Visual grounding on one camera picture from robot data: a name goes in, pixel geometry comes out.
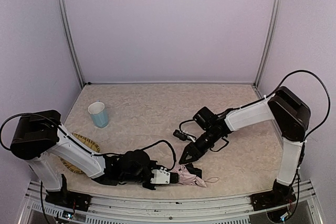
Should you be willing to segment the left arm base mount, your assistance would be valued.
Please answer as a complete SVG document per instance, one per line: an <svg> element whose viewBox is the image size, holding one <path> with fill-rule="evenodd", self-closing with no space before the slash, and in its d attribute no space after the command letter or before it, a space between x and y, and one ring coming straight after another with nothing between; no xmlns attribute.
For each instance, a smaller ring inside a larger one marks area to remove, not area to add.
<svg viewBox="0 0 336 224"><path fill-rule="evenodd" d="M45 201L57 206L87 212L91 202L91 196L88 194L67 191L66 193L49 192Z"/></svg>

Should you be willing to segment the pink folding umbrella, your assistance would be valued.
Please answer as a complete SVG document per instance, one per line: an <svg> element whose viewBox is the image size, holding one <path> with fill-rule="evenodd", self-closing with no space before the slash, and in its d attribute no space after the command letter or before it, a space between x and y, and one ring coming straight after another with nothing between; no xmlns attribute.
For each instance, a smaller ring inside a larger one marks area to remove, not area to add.
<svg viewBox="0 0 336 224"><path fill-rule="evenodd" d="M178 174L178 183L181 185L193 185L206 188L207 184L214 184L220 180L219 177L210 177L204 180L202 178L202 170L194 167L192 163L186 165L175 165L171 172Z"/></svg>

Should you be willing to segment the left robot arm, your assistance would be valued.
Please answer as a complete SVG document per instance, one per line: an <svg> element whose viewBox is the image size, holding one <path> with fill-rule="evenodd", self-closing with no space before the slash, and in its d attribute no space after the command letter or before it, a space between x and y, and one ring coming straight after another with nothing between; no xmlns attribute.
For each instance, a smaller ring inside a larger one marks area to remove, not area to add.
<svg viewBox="0 0 336 224"><path fill-rule="evenodd" d="M84 172L96 183L108 186L135 182L154 190L168 184L170 173L157 166L143 150L124 154L100 154L75 138L60 122L55 110L21 113L10 151L25 160L50 192L66 187L62 174L56 171L50 155L56 155Z"/></svg>

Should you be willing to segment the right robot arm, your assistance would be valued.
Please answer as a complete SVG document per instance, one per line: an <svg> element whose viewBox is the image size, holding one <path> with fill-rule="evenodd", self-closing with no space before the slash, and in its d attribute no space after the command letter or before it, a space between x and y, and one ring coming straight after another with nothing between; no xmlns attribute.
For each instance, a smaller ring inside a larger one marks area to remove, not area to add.
<svg viewBox="0 0 336 224"><path fill-rule="evenodd" d="M204 132L187 144L179 164L198 161L219 139L234 132L274 122L280 129L283 147L280 168L272 191L287 195L302 159L310 117L310 108L285 86L277 88L273 94L258 101L239 108L229 108L219 114L204 106L192 118Z"/></svg>

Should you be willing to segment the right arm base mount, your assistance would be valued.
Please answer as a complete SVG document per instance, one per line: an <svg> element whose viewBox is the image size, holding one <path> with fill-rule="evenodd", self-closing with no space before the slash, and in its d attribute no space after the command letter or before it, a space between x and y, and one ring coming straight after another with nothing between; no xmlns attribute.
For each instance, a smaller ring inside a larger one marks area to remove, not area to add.
<svg viewBox="0 0 336 224"><path fill-rule="evenodd" d="M254 211L282 206L288 204L290 201L296 201L295 193L289 193L287 196L283 196L273 191L252 194L250 198Z"/></svg>

